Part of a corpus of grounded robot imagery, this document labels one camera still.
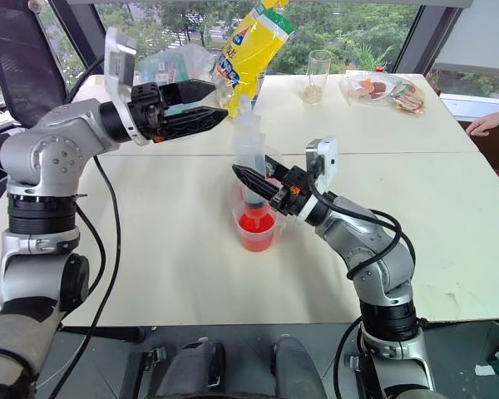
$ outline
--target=black cable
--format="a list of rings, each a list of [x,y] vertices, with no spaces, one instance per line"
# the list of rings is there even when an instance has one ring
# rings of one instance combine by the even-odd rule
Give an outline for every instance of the black cable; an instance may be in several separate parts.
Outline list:
[[[76,212],[77,214],[80,215],[80,218],[82,218],[83,223],[87,226],[89,231],[92,234],[92,237],[94,237],[94,240],[98,244],[98,249],[100,251],[100,269],[98,270],[98,275],[92,282],[91,287],[89,287],[89,295],[95,290],[95,288],[98,286],[100,283],[101,277],[103,276],[105,270],[106,270],[106,249],[103,246],[103,242],[101,241],[100,235],[96,231],[96,228],[94,225],[91,223],[89,218],[87,218],[86,214],[83,212],[83,210],[80,208],[80,205],[76,203]]]
[[[69,378],[69,376],[72,374],[72,371],[74,370],[74,367],[77,365],[79,362],[80,358],[82,357],[83,353],[86,350],[87,345],[91,341],[92,334],[94,333],[96,329],[96,325],[98,324],[98,320],[100,319],[101,312],[103,311],[103,308],[106,306],[107,299],[109,299],[109,296],[111,295],[111,291],[113,289],[113,286],[115,285],[116,281],[116,276],[118,275],[118,267],[120,265],[120,254],[121,254],[121,226],[120,226],[120,215],[118,213],[118,203],[116,202],[116,194],[113,189],[113,186],[109,179],[107,178],[106,172],[103,170],[101,167],[100,161],[98,160],[98,157],[94,157],[94,162],[96,164],[96,167],[100,171],[101,177],[104,179],[106,182],[106,186],[109,189],[109,193],[111,194],[111,201],[113,203],[113,209],[115,212],[115,225],[116,225],[116,256],[115,256],[115,268],[113,269],[113,274],[111,276],[111,281],[109,282],[109,287],[107,287],[106,294],[104,295],[103,299],[101,300],[100,306],[98,307],[98,310],[96,311],[96,315],[94,319],[92,320],[92,324],[89,328],[89,331],[87,332],[85,339],[83,340],[82,346],[78,350],[76,356],[74,357],[74,360],[72,360],[70,366],[68,369],[63,373],[61,379],[57,383],[57,385],[53,388],[52,394],[49,396],[49,399],[56,399],[57,395],[59,394],[59,391],[65,385],[65,382]]]
[[[410,252],[410,257],[413,259],[413,264],[414,264],[414,269],[416,268],[416,250],[414,249],[413,242],[410,240],[410,238],[405,234],[401,233],[403,237],[403,241],[407,245],[408,252]]]
[[[333,210],[335,212],[338,212],[339,214],[345,214],[346,216],[349,216],[351,218],[364,220],[364,221],[367,221],[367,222],[370,222],[370,223],[373,223],[373,224],[378,224],[378,225],[383,226],[383,227],[388,227],[389,229],[395,231],[395,233],[396,233],[393,236],[393,239],[390,242],[390,244],[387,245],[387,247],[384,248],[381,252],[379,252],[378,254],[375,254],[370,259],[367,259],[367,260],[361,262],[360,264],[358,264],[357,266],[355,266],[354,268],[352,268],[351,270],[349,270],[348,273],[346,274],[346,277],[348,279],[352,280],[353,277],[354,277],[354,275],[356,273],[358,273],[362,268],[365,268],[366,266],[369,266],[370,264],[379,261],[380,259],[384,258],[386,255],[388,255],[394,248],[396,248],[396,246],[398,245],[399,240],[401,239],[402,234],[403,234],[403,231],[401,230],[401,225],[399,224],[399,222],[398,222],[397,219],[395,219],[393,216],[391,216],[389,214],[385,214],[384,212],[381,212],[381,211],[378,211],[378,210],[375,210],[375,209],[371,209],[370,210],[374,214],[378,214],[379,216],[383,216],[384,218],[390,220],[393,223],[393,225],[391,225],[391,224],[389,224],[387,222],[384,222],[382,220],[379,220],[377,218],[372,218],[371,216],[366,216],[364,214],[359,214],[357,212],[353,212],[353,211],[351,211],[349,209],[341,208],[341,207],[333,204],[332,202],[328,201],[318,191],[318,188],[316,187],[316,184],[315,184],[314,173],[313,173],[312,170],[307,171],[307,181],[309,183],[309,189],[310,189],[311,194],[314,195],[314,197],[316,197],[316,199],[318,201],[320,201],[323,204],[325,204],[331,210]]]
[[[348,327],[346,332],[343,334],[342,338],[340,338],[340,342],[338,343],[338,347],[336,348],[336,353],[334,354],[333,361],[333,388],[334,395],[336,399],[342,399],[342,395],[340,395],[340,386],[338,383],[338,367],[340,366],[340,358],[342,357],[343,346],[346,344],[349,335],[351,332],[357,327],[362,321],[362,317],[357,318],[351,325]]]
[[[357,331],[357,349],[359,353],[364,353],[362,339],[363,339],[363,330],[359,328]]]
[[[89,66],[79,77],[77,82],[74,84],[72,89],[68,92],[67,96],[67,104],[70,104],[72,100],[74,100],[74,97],[76,96],[77,92],[80,90],[80,87],[82,86],[83,83],[85,83],[86,79],[94,72],[94,70],[100,66],[100,64],[103,62],[103,56],[100,58],[97,58],[96,61],[94,61],[91,66]]]

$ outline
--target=gray floor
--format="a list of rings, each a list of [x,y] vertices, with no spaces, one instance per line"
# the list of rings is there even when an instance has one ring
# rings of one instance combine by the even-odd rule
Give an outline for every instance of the gray floor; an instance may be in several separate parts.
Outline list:
[[[227,387],[230,392],[274,393],[274,379],[269,373],[270,344],[283,333],[296,336],[312,356],[323,379],[329,398],[334,398],[331,363],[337,343],[347,326],[343,324],[203,326],[157,328],[139,345],[95,338],[76,370],[62,389],[62,399],[91,397],[118,398],[130,352],[142,352],[166,346],[174,353],[199,337],[221,340],[227,352]],[[345,353],[354,353],[354,337]],[[499,327],[493,323],[465,323],[426,332],[427,350],[437,389],[451,399],[499,399],[499,377],[478,377],[476,364],[486,365],[486,358],[499,345]],[[58,333],[42,370],[44,382],[75,352],[82,338]],[[162,367],[145,372],[139,398],[155,391]],[[37,398],[46,398],[58,377],[42,386]],[[356,399],[354,374],[346,367],[340,372],[344,398]]]

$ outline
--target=food package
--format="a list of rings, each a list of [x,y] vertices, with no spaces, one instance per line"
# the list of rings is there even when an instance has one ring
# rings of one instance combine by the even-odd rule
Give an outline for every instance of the food package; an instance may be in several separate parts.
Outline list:
[[[288,0],[261,0],[233,31],[219,55],[213,71],[220,106],[230,116],[238,112],[240,95],[254,98],[259,88],[259,74],[294,31],[276,12]]]
[[[187,79],[210,81],[215,57],[197,44],[185,44],[158,52],[139,62],[141,81],[167,85]]]
[[[422,90],[407,79],[381,72],[348,71],[340,82],[349,100],[372,105],[395,106],[400,111],[416,114],[423,111]]]

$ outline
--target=clear plastic cup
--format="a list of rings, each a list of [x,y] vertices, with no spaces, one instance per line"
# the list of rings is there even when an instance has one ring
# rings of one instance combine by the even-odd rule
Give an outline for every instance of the clear plastic cup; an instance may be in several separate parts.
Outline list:
[[[307,69],[309,84],[303,92],[303,100],[308,104],[319,104],[322,101],[332,59],[333,54],[327,50],[312,50],[309,53],[309,67]]]

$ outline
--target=tree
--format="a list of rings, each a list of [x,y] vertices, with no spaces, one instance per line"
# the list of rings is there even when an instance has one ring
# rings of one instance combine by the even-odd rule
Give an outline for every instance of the tree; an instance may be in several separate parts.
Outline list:
[[[254,6],[253,1],[228,2],[168,2],[163,4],[162,24],[173,32],[183,32],[186,42],[190,42],[190,33],[200,34],[203,47],[210,44],[208,32],[222,22],[229,35],[238,20],[243,18]]]
[[[432,70],[435,84],[447,94],[489,97],[499,94],[499,76],[462,73],[458,71]]]
[[[68,87],[71,87],[76,83],[83,71],[85,71],[85,66],[77,55],[68,36],[63,31],[61,24],[57,20],[47,0],[40,1],[38,3],[38,9],[39,21],[44,28],[51,48],[59,61],[65,83]]]
[[[417,13],[415,6],[290,3],[284,15],[296,30],[270,63],[270,73],[304,73],[309,52],[331,51],[331,72],[395,62]]]
[[[106,27],[115,27],[137,39],[137,62],[165,50],[170,44],[170,32],[161,25],[161,5],[128,4],[97,5],[96,10]]]

